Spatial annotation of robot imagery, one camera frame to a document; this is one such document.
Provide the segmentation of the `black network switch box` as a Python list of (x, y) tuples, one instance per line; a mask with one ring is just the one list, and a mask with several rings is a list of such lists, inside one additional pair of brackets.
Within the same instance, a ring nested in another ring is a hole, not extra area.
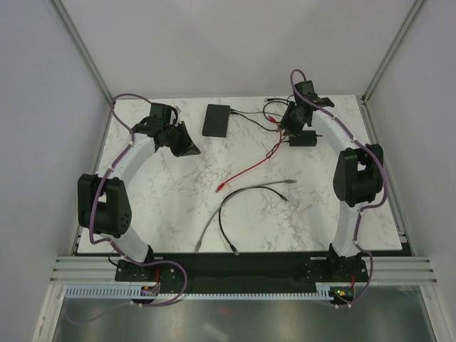
[(227, 136), (229, 115), (229, 105), (208, 104), (202, 135), (205, 137), (225, 138)]

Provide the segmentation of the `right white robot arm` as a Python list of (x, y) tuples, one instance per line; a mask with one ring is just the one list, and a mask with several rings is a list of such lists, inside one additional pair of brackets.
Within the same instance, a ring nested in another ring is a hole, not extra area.
[(314, 127), (337, 154), (333, 191), (340, 203), (336, 235), (330, 244), (336, 257), (326, 262), (326, 273), (334, 281), (350, 275), (347, 258), (364, 252), (358, 239), (363, 212), (382, 206), (387, 199), (383, 149), (364, 145), (339, 117), (328, 111), (333, 103), (316, 96), (295, 95), (289, 102), (279, 127), (292, 136), (303, 135), (305, 125)]

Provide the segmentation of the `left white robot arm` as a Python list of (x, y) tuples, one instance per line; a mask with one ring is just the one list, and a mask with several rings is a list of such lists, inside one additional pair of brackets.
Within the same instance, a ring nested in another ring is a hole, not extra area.
[(159, 148), (168, 147), (175, 157), (199, 155), (183, 121), (153, 125), (144, 119), (115, 157), (95, 174), (78, 179), (78, 223), (88, 230), (91, 244), (109, 243), (131, 262), (131, 272), (141, 281), (154, 277), (152, 247), (133, 228), (127, 188), (143, 164)]

